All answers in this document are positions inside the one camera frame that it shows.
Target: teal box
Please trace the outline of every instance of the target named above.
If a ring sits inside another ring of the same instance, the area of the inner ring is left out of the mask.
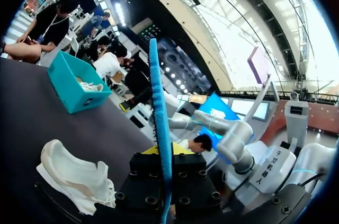
[[[47,72],[55,91],[70,114],[100,106],[111,94],[111,90],[90,64],[66,52],[60,51],[57,54]],[[104,89],[101,92],[86,92],[76,77],[94,85],[102,84]]]

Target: white shirt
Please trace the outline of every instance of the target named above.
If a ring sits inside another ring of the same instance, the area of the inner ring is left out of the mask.
[[[111,52],[105,53],[93,65],[101,79],[106,76],[113,77],[120,70],[120,63],[116,55]]]
[[[189,140],[188,139],[184,139],[184,140],[181,140],[179,143],[177,143],[180,147],[184,148],[185,150],[187,151],[191,151],[189,149]]]

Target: white shoe upper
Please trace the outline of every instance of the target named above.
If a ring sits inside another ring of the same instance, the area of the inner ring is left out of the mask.
[[[102,84],[94,85],[93,83],[79,82],[82,89],[86,92],[101,92],[104,89]]]
[[[45,144],[41,152],[43,167],[79,209],[94,214],[95,203],[115,207],[114,185],[108,179],[108,166],[74,157],[59,140]]]

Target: white robotic arm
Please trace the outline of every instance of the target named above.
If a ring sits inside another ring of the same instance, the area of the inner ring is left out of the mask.
[[[196,110],[193,117],[175,113],[168,118],[170,129],[193,130],[197,126],[205,126],[210,131],[224,135],[217,145],[218,152],[231,161],[235,171],[239,174],[249,172],[254,166],[254,158],[245,148],[253,134],[248,123],[241,120],[229,121]]]

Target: blue brush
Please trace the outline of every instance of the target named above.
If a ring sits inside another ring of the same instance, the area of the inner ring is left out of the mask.
[[[149,42],[148,59],[150,82],[153,95],[155,135],[157,139],[156,141],[158,144],[158,151],[161,158],[164,177],[165,194],[162,223],[166,224],[167,213],[170,210],[172,197],[172,143],[170,140],[170,129],[168,127],[167,110],[161,79],[156,39],[151,39]]]

